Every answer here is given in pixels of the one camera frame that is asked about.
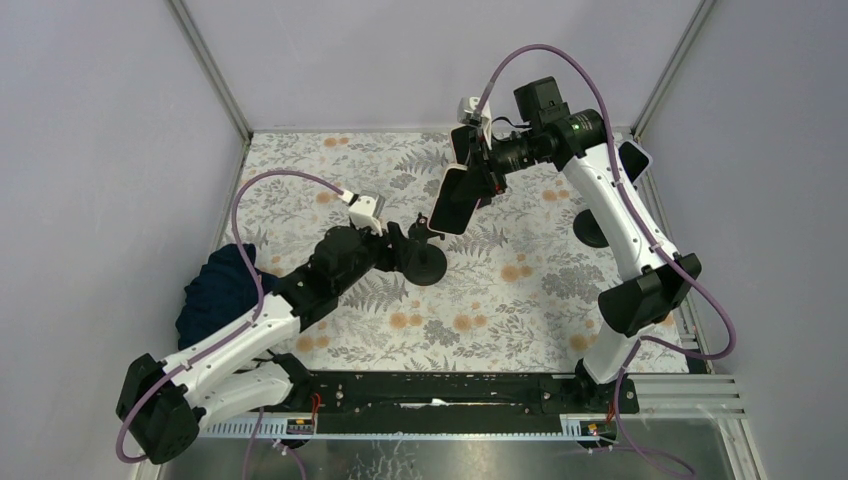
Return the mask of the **black round-base phone stand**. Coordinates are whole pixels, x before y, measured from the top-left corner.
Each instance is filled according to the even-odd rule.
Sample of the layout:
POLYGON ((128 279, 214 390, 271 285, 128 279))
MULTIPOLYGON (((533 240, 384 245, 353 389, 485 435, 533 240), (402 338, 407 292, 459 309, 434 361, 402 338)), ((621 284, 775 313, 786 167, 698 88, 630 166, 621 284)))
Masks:
POLYGON ((583 210, 575 216, 572 229, 577 239, 588 247, 596 249, 609 247, 605 235, 589 209, 583 210))

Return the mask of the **lilac-cased phone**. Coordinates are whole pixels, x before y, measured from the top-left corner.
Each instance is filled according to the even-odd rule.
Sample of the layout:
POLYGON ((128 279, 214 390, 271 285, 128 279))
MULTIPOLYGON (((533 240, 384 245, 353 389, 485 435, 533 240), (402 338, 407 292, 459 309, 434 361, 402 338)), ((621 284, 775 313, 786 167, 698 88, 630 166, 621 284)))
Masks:
POLYGON ((631 183, 636 183, 653 163, 653 157, 634 140, 625 140, 618 146, 618 158, 631 183))

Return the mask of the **small black phone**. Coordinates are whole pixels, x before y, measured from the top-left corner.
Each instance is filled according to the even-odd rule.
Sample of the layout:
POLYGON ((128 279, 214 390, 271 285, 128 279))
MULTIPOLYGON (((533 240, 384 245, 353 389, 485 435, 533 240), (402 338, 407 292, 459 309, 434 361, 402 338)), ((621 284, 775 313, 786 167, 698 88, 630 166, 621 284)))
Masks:
POLYGON ((468 163, 471 143, 475 139, 476 128, 468 125, 458 126, 451 130, 450 141, 455 161, 460 165, 468 163))

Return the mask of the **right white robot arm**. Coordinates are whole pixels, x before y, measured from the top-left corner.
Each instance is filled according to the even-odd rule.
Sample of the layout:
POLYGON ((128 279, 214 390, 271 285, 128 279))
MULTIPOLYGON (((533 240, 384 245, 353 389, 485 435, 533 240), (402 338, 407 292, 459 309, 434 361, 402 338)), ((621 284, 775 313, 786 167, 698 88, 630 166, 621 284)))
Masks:
POLYGON ((467 153, 457 156, 468 175, 455 197, 478 201, 501 195, 508 174, 551 163, 585 201, 586 213, 611 248, 622 281, 599 295, 604 323, 575 370, 584 376, 573 386, 575 402, 583 410, 597 412, 612 400, 610 382, 638 338, 680 305, 702 266, 695 254, 679 253, 639 198, 635 177, 621 158, 633 153, 646 160, 640 147, 631 141, 617 146, 609 140, 599 112, 571 112, 551 77, 516 89, 514 96, 528 126, 503 140, 492 136, 489 106, 477 97, 460 101, 457 119, 474 131, 467 153))

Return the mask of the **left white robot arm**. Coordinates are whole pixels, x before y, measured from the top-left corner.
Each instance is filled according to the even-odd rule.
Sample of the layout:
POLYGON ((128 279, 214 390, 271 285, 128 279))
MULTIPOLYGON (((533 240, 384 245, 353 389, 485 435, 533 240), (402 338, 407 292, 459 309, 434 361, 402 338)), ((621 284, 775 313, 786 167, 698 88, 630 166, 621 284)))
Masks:
POLYGON ((208 425, 261 406, 304 407, 311 387, 305 369, 289 357, 251 373, 241 367, 323 319, 369 271, 400 272, 412 281, 429 246, 421 230, 403 231, 394 222, 380 234, 333 227, 303 265, 217 332, 161 360, 150 354, 136 358, 116 406, 122 422, 115 446, 119 460, 161 465, 184 452, 208 425))

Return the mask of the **floral table mat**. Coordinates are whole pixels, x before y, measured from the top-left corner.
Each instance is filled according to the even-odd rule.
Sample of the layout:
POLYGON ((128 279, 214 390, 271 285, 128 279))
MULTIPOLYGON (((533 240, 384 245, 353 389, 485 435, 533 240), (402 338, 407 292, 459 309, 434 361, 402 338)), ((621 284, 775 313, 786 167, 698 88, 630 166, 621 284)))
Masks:
MULTIPOLYGON (((347 223, 336 188, 382 195, 383 220, 408 226, 430 212, 452 159, 444 133, 260 133, 238 238, 256 247, 258 269, 283 276, 347 223)), ((512 176, 463 235, 437 241, 448 261, 437 284, 372 271, 273 351, 311 369, 570 371, 600 333, 598 295, 619 280, 613 254, 573 233, 583 207, 548 165, 512 176)))

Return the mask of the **dark blue cloth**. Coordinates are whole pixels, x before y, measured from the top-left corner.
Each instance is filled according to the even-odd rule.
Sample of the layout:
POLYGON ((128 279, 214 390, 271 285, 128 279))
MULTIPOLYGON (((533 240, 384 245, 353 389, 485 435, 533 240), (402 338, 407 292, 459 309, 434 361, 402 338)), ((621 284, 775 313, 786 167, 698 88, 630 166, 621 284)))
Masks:
POLYGON ((236 244, 211 253, 200 273, 184 288, 185 303, 175 326, 177 348, 193 346, 253 309, 261 293, 270 292, 280 278, 260 269, 259 291, 236 244))

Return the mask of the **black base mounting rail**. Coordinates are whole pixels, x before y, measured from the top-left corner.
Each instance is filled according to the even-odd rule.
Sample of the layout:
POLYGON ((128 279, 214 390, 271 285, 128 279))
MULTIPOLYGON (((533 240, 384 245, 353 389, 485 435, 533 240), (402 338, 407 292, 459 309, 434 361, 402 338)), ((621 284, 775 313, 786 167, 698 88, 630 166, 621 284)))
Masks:
POLYGON ((316 420, 322 435, 556 434, 563 415, 640 410, 632 380, 592 386, 572 374, 314 371, 274 414, 316 420))

